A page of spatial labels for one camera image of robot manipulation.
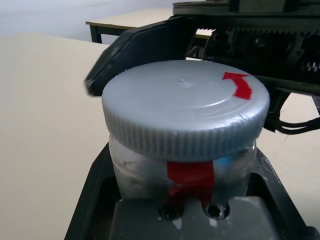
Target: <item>black mechanical part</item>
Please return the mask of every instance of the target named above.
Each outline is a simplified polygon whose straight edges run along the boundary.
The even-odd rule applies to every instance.
[[[192,222],[192,225],[189,226],[193,230],[191,236],[196,234],[196,237],[183,239],[230,240],[243,238],[256,240],[263,239],[265,235],[275,236],[271,239],[281,240],[320,239],[315,228],[306,226],[268,158],[259,150],[246,195],[247,197],[231,199],[225,217],[218,217],[218,219],[207,216],[205,209],[202,209],[201,205],[198,207],[196,201],[192,201],[189,205],[191,208],[185,207],[180,212],[181,230],[177,230],[177,226],[180,224],[179,217],[175,217],[174,220],[162,218],[157,204],[152,200],[120,201],[121,197],[113,172],[109,146],[106,145],[88,173],[65,240],[120,239],[121,233],[123,233],[122,237],[127,237],[125,234],[132,234],[131,238],[127,238],[130,240],[157,239],[157,236],[163,237],[166,231],[175,232],[172,237],[176,237],[176,234],[188,228],[184,224],[185,218],[186,222],[194,221],[192,216],[195,218],[199,216],[197,218],[199,222],[195,224]],[[247,225],[244,220],[249,221],[250,225]],[[249,236],[255,236],[255,238],[246,238],[247,230]],[[210,231],[210,234],[204,236],[202,231]],[[148,234],[153,234],[152,236],[155,237],[147,238]],[[167,234],[161,239],[180,239],[170,238],[170,236]]]
[[[100,56],[85,80],[89,94],[101,96],[106,84],[136,66],[185,59],[196,28],[189,17],[175,17],[122,33]]]

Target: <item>jar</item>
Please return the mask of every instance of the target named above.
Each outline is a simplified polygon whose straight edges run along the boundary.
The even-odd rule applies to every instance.
[[[210,61],[119,74],[102,106],[121,197],[224,205],[244,196],[269,99],[252,75]]]

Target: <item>table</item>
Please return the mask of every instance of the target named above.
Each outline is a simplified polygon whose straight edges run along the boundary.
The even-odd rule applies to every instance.
[[[291,94],[281,109],[281,120],[305,122],[319,117],[311,96]],[[320,231],[320,130],[299,135],[263,129],[258,148],[268,157],[307,225]]]
[[[127,14],[89,20],[91,38],[94,43],[102,43],[101,34],[119,36],[122,32],[154,24],[169,19],[173,15],[172,8],[151,8]],[[195,37],[206,41],[212,30],[198,29]]]
[[[106,45],[0,38],[0,239],[62,240],[109,139],[84,79]]]

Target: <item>jar lid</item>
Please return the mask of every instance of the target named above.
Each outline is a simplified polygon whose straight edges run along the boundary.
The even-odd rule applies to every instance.
[[[111,135],[146,156],[203,162],[258,138],[269,93],[252,75],[210,61],[173,60],[129,69],[104,88]]]

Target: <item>red tape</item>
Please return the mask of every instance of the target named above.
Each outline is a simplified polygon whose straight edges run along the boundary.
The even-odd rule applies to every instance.
[[[183,205],[188,199],[210,203],[214,190],[213,162],[167,162],[167,176],[174,181],[169,189],[169,201]]]
[[[250,100],[252,89],[249,86],[249,84],[244,80],[244,77],[247,77],[250,75],[247,74],[241,74],[241,73],[232,73],[232,72],[225,72],[222,80],[231,79],[235,85],[237,86],[237,89],[233,96],[236,96],[241,99]]]

